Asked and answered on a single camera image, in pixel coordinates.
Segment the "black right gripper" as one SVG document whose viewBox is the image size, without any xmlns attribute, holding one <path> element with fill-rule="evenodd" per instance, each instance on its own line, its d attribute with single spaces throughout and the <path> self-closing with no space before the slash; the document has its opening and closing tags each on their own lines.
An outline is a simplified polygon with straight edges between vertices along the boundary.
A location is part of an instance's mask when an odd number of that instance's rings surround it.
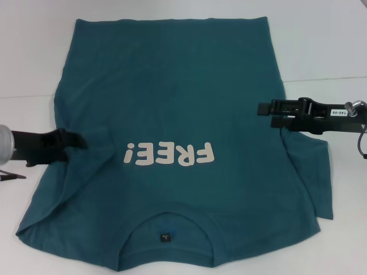
<svg viewBox="0 0 367 275">
<path fill-rule="evenodd" d="M 366 126 L 366 102 L 322 104 L 306 97 L 271 100 L 270 103 L 259 103 L 257 115 L 272 115 L 271 128 L 298 129 L 316 135 L 328 131 L 361 133 Z"/>
</svg>

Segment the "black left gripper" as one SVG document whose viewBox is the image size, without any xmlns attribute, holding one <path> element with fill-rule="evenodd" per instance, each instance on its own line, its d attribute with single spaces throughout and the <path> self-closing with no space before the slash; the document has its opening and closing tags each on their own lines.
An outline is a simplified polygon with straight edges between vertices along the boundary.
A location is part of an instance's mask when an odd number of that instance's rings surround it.
<svg viewBox="0 0 367 275">
<path fill-rule="evenodd" d="M 12 131 L 14 151 L 11 160 L 25 160 L 26 167 L 54 162 L 66 162 L 66 147 L 87 149 L 87 142 L 79 134 L 56 129 L 48 133 Z"/>
</svg>

